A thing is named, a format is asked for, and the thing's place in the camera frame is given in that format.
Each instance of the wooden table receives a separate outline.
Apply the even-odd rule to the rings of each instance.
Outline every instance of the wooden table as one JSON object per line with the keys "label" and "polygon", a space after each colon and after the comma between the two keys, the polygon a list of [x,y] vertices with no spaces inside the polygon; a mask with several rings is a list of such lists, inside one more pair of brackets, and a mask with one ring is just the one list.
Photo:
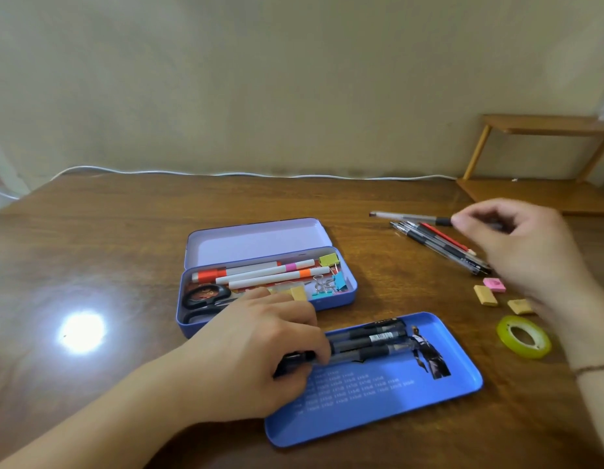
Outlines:
{"label": "wooden table", "polygon": [[[477,278],[367,216],[448,215],[470,202],[453,182],[112,174],[63,176],[33,192],[0,214],[0,459],[184,342],[174,308],[191,231],[313,216],[360,286],[352,305],[318,315],[321,327],[430,311],[483,389],[287,450],[269,444],[262,421],[199,425],[151,467],[604,467],[556,341],[542,361],[517,357],[495,334],[508,308],[480,306]],[[604,283],[604,219],[572,223]],[[95,350],[70,354],[58,329],[83,310],[101,314],[107,333]]]}
{"label": "wooden table", "polygon": [[[474,201],[509,197],[553,207],[564,214],[604,216],[604,194],[587,182],[589,174],[604,156],[604,122],[596,117],[556,115],[483,115],[482,121],[484,129],[469,165],[463,177],[456,180]],[[600,139],[600,144],[575,180],[471,179],[493,129],[509,135],[595,137]],[[540,172],[535,171],[534,176],[538,178]]]}

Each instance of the black scissors handle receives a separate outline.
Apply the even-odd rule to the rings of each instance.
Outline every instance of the black scissors handle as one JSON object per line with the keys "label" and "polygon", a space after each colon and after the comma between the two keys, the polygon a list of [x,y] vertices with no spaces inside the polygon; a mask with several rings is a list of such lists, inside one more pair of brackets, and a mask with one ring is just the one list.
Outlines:
{"label": "black scissors handle", "polygon": [[182,322],[188,324],[189,320],[196,316],[216,315],[228,306],[234,299],[230,298],[231,291],[219,284],[201,284],[193,290],[189,290],[182,297],[182,307],[190,311]]}

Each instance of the left hand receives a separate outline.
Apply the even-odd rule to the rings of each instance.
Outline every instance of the left hand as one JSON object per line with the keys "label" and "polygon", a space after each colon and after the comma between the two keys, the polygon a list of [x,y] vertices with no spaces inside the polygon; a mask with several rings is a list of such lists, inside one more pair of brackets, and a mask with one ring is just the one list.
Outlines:
{"label": "left hand", "polygon": [[272,375],[283,355],[307,350],[321,363],[330,358],[313,305],[258,288],[159,361],[169,367],[178,408],[184,409],[190,425],[264,418],[295,400],[306,388],[311,365],[282,377]]}

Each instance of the tape roll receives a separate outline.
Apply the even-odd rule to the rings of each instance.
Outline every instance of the tape roll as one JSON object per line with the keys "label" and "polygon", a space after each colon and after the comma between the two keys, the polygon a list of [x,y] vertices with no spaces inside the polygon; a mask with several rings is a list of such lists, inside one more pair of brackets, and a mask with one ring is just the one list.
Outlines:
{"label": "tape roll", "polygon": [[[513,328],[526,331],[534,341],[534,344],[525,344],[517,339],[512,332]],[[547,334],[532,321],[520,318],[519,316],[506,316],[502,318],[497,326],[497,333],[506,347],[526,359],[541,359],[552,350],[552,343]]]}

